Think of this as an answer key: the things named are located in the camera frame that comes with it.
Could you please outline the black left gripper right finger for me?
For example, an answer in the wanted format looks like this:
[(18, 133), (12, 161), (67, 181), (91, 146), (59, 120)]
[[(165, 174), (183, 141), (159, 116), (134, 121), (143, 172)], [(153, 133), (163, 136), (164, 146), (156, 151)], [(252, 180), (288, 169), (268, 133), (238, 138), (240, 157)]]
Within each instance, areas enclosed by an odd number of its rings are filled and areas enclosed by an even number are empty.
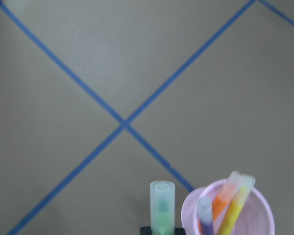
[(175, 228), (174, 235), (185, 235), (185, 229), (184, 228)]

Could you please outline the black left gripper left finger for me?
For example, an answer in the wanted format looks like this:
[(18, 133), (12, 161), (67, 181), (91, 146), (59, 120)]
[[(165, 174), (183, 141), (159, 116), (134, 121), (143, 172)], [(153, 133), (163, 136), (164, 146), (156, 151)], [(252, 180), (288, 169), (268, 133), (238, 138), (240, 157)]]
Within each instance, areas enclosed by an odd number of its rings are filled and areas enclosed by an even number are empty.
[(152, 235), (151, 226), (144, 226), (140, 228), (140, 235)]

